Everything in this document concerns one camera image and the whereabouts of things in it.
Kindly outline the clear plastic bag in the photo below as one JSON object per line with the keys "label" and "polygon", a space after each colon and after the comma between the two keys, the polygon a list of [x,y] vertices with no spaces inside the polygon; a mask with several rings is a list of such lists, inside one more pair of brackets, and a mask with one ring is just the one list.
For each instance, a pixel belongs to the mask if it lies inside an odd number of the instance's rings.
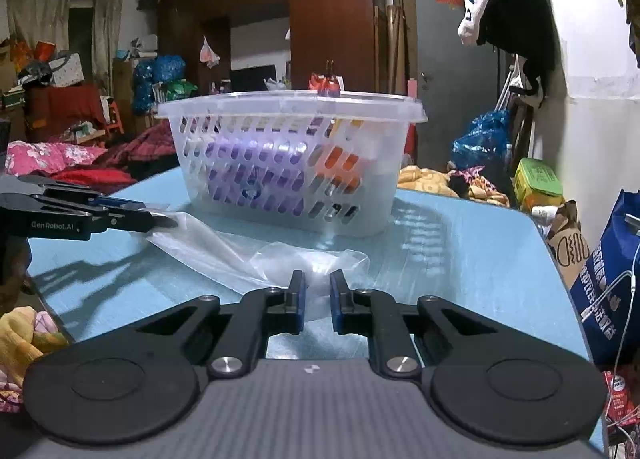
{"label": "clear plastic bag", "polygon": [[356,279],[369,271],[370,259],[360,251],[323,251],[232,235],[188,213],[155,211],[153,215],[160,223],[143,235],[147,242],[237,294],[265,287],[284,289],[294,271],[303,271],[308,321],[329,315],[333,271]]}

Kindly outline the purple packaged box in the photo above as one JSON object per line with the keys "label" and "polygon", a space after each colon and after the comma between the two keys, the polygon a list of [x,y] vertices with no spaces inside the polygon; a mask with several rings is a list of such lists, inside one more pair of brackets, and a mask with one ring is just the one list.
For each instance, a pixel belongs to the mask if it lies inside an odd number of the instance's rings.
{"label": "purple packaged box", "polygon": [[205,150],[206,185],[213,201],[238,208],[301,216],[308,184],[305,141],[220,138]]}

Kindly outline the orange box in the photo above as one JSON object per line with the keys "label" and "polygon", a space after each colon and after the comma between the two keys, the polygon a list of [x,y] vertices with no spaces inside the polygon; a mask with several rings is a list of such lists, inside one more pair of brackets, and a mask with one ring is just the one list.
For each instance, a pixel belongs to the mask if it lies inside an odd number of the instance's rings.
{"label": "orange box", "polygon": [[353,194],[362,184],[362,176],[371,161],[340,146],[329,146],[323,150],[314,166],[318,176],[340,193]]}

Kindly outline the pink floral quilt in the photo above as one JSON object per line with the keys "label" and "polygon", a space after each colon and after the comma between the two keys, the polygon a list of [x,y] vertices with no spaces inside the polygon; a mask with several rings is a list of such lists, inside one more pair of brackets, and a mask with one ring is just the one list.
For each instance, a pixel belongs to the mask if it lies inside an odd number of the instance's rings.
{"label": "pink floral quilt", "polygon": [[64,171],[67,167],[91,164],[106,153],[100,147],[84,147],[66,142],[12,141],[6,150],[6,173],[14,176],[43,172],[46,175]]}

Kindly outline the red plaid garment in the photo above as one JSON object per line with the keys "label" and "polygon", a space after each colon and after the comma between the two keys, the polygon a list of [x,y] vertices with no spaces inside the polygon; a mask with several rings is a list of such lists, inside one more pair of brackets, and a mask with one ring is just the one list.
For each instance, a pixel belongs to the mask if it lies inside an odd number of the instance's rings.
{"label": "red plaid garment", "polygon": [[178,165],[178,156],[168,121],[162,120],[128,144],[112,148],[96,163],[126,172],[135,180],[171,170]]}

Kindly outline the yellow patterned blanket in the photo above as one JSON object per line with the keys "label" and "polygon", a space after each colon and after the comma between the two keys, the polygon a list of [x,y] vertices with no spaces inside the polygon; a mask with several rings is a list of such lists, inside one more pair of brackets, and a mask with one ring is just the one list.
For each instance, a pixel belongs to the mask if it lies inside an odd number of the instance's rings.
{"label": "yellow patterned blanket", "polygon": [[484,167],[476,166],[469,170],[442,173],[409,165],[399,172],[397,187],[510,208],[508,196],[487,179],[483,171]]}

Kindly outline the clear plastic basket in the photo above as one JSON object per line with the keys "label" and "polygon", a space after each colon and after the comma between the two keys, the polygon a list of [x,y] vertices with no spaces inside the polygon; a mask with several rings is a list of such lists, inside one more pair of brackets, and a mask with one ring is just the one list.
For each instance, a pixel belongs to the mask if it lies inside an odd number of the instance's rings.
{"label": "clear plastic basket", "polygon": [[194,208],[247,222],[370,237],[390,221],[416,98],[313,90],[167,101]]}

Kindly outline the beige curtains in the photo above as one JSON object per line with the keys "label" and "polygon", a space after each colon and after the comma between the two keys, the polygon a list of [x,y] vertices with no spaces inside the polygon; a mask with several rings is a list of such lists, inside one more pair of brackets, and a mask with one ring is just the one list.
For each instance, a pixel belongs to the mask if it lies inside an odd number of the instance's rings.
{"label": "beige curtains", "polygon": [[[118,49],[123,0],[92,0],[91,75],[106,95],[113,94],[113,61]],[[72,0],[6,0],[10,37],[35,48],[39,41],[70,49]]]}

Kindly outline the green yellow box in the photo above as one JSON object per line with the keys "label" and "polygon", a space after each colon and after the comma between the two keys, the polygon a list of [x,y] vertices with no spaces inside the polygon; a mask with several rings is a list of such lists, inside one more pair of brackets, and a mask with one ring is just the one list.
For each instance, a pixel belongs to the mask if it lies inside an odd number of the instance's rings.
{"label": "green yellow box", "polygon": [[544,161],[521,159],[513,179],[518,208],[530,212],[535,206],[560,206],[565,200],[563,186]]}

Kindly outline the blue plastic bag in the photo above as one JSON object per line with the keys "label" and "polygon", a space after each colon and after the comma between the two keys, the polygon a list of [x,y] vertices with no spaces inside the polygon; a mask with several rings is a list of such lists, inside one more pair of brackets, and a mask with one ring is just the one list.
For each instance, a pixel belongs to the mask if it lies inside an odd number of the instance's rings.
{"label": "blue plastic bag", "polygon": [[451,145],[451,162],[458,170],[506,161],[510,112],[492,110],[477,116],[465,134]]}

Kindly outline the brown paper bag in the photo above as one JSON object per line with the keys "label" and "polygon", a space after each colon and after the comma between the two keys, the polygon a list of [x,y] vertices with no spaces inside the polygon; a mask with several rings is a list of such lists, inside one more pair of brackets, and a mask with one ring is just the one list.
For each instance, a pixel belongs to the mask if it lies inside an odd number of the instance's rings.
{"label": "brown paper bag", "polygon": [[588,242],[582,234],[575,200],[565,202],[556,210],[547,236],[547,245],[559,269],[564,286],[569,290],[590,255]]}

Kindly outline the orange white hanging bag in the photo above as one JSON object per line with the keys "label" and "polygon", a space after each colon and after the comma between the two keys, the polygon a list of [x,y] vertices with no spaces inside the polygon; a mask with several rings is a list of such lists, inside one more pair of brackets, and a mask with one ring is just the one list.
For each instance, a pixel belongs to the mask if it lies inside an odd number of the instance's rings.
{"label": "orange white hanging bag", "polygon": [[339,76],[334,74],[313,73],[308,82],[308,89],[313,90],[319,96],[340,97],[343,92],[343,82]]}

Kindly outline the blue shopping bag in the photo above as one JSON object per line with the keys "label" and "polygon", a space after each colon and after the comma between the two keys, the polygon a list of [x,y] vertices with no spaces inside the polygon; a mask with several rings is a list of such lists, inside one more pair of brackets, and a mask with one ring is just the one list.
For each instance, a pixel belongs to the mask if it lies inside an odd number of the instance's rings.
{"label": "blue shopping bag", "polygon": [[596,247],[570,288],[591,356],[602,371],[639,353],[639,195],[621,191]]}

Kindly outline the grey metal door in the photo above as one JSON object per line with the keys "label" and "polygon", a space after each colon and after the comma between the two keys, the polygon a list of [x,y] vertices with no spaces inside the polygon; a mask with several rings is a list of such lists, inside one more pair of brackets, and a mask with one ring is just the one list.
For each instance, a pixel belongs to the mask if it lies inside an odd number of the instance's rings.
{"label": "grey metal door", "polygon": [[451,145],[498,99],[498,54],[465,46],[458,27],[463,0],[416,0],[416,81],[427,121],[418,126],[420,167],[444,171]]}

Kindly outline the dark red wooden wardrobe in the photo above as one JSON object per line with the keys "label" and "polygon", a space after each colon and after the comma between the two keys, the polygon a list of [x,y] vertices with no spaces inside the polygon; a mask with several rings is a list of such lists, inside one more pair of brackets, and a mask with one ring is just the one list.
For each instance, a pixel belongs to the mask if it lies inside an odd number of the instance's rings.
{"label": "dark red wooden wardrobe", "polygon": [[230,74],[232,28],[287,18],[294,88],[332,70],[349,90],[382,92],[384,6],[385,0],[160,0],[158,47],[180,56],[188,79],[205,90]]}

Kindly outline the white black hanging jacket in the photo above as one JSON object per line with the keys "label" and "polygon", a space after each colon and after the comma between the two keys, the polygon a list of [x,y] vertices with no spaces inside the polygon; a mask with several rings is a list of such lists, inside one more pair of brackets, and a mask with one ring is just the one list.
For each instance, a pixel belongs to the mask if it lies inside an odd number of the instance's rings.
{"label": "white black hanging jacket", "polygon": [[458,27],[465,46],[488,44],[515,57],[511,93],[532,107],[547,95],[555,68],[555,28],[550,0],[463,0]]}

